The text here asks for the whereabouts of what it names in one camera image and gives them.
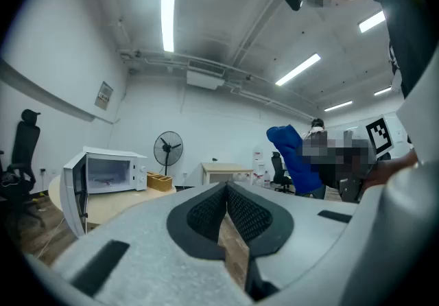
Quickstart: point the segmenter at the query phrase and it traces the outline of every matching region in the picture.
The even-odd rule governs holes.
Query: wooden block
[[[172,188],[172,178],[168,176],[148,176],[147,185],[159,191],[168,191]]]
[[[151,177],[155,177],[155,176],[160,176],[160,174],[156,173],[156,172],[147,172],[146,173],[146,186],[152,188],[151,186]]]

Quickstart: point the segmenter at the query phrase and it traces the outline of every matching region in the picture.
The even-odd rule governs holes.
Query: blue jacket
[[[323,185],[318,172],[312,172],[311,165],[297,156],[302,138],[293,127],[272,127],[267,130],[267,137],[281,153],[297,192],[309,193]]]

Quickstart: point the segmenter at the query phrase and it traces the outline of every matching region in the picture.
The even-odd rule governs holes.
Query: bottle
[[[257,185],[258,187],[262,187],[263,186],[262,176],[256,176],[256,183],[255,183],[255,185]]]
[[[268,171],[265,171],[265,173],[263,174],[263,187],[266,189],[270,189],[271,185],[270,185],[270,175],[268,173]]]

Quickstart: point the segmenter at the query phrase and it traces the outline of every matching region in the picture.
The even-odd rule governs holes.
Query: round table
[[[56,176],[49,184],[49,197],[52,203],[62,211],[60,199],[60,179]],[[117,193],[94,193],[88,195],[88,218],[87,222],[91,224],[102,224],[109,219],[121,213],[136,204],[161,198],[162,196],[176,193],[174,186],[168,191],[159,191],[153,188],[147,188],[143,191],[120,191]]]

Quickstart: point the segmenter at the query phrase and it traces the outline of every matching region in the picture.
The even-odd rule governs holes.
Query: air vent
[[[187,84],[199,86],[200,88],[216,90],[224,84],[224,79],[211,77],[203,73],[187,71]]]
[[[225,67],[197,60],[189,60],[189,69],[209,73],[211,75],[216,75],[217,77],[222,77],[226,70]]]

